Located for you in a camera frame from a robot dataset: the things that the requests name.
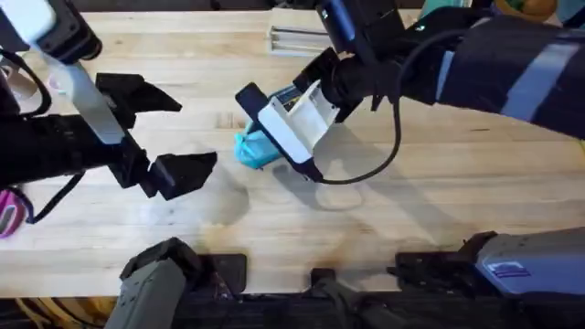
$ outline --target wood grain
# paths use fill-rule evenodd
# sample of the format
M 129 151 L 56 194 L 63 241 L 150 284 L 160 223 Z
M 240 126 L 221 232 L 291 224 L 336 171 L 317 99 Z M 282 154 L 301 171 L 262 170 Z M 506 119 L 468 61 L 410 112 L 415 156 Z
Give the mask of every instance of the wood grain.
M 299 292 L 312 267 L 340 270 L 359 289 L 394 289 L 384 274 L 399 250 L 457 249 L 484 230 L 528 233 L 582 226 L 585 154 L 566 137 L 513 119 L 402 100 L 404 144 L 382 174 L 353 186 L 307 183 L 283 161 L 252 171 L 232 155 L 246 121 L 234 94 L 254 80 L 266 92 L 309 58 L 265 51 L 270 13 L 88 14 L 104 43 L 84 65 L 143 74 L 184 104 L 145 113 L 133 135 L 157 154 L 216 150 L 203 189 L 165 202 L 121 190 L 105 169 L 86 177 L 35 226 L 0 242 L 0 296 L 115 295 L 123 265 L 178 236 L 197 252 L 244 252 L 247 292 Z M 27 60 L 41 76 L 38 58 Z M 73 113 L 55 96 L 53 112 Z M 363 104 L 318 145 L 329 177 L 361 174 L 390 151 L 389 106 Z M 67 181 L 26 186 L 38 207 Z

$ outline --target wooden table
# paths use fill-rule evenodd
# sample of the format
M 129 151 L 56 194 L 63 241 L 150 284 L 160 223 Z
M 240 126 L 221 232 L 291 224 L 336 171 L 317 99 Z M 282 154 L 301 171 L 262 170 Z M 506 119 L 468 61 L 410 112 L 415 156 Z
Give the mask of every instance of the wooden table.
M 133 135 L 154 159 L 218 151 L 203 189 L 165 202 L 120 189 L 107 169 L 54 212 L 0 241 L 0 296 L 115 295 L 124 264 L 173 236 L 197 252 L 244 252 L 247 292 L 299 292 L 313 267 L 359 289 L 395 288 L 400 250 L 458 249 L 473 233 L 529 233 L 585 221 L 585 154 L 568 137 L 512 119 L 402 100 L 404 142 L 384 173 L 353 186 L 308 183 L 283 161 L 252 171 L 233 156 L 246 121 L 234 94 L 273 91 L 308 58 L 265 54 L 268 12 L 85 15 L 103 41 L 91 72 L 144 75 L 185 108 L 141 114 Z M 33 56 L 27 56 L 41 73 Z M 73 112 L 56 95 L 53 111 Z M 389 106 L 357 111 L 320 145 L 327 177 L 378 165 L 390 151 Z M 37 208 L 67 181 L 30 184 Z

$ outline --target pink object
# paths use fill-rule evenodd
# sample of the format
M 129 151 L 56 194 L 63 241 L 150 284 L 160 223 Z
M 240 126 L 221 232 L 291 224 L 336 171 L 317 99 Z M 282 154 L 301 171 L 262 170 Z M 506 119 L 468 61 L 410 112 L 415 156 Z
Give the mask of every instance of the pink object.
M 26 216 L 27 210 L 18 196 L 6 190 L 0 192 L 0 239 L 14 234 Z

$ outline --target blue object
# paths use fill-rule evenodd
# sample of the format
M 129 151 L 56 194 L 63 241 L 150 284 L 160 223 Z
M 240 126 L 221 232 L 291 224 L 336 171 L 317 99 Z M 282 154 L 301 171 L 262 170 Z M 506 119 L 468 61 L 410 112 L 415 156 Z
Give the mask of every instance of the blue object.
M 234 153 L 244 165 L 252 169 L 261 169 L 282 155 L 262 130 L 250 133 L 252 125 L 253 122 L 250 122 L 243 133 L 236 133 Z
M 566 22 L 585 7 L 585 0 L 558 0 L 557 17 L 561 22 Z
M 463 0 L 427 0 L 424 2 L 422 9 L 420 10 L 419 19 L 425 17 L 430 12 L 437 8 L 444 6 L 464 6 Z

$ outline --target gray panel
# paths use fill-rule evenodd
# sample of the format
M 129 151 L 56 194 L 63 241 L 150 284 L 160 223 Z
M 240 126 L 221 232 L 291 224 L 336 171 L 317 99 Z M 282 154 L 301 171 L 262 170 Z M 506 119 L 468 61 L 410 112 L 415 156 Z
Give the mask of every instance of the gray panel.
M 476 268 L 503 294 L 585 295 L 585 228 L 489 240 Z
M 105 329 L 167 329 L 183 295 L 186 279 L 172 260 L 152 262 L 122 283 Z

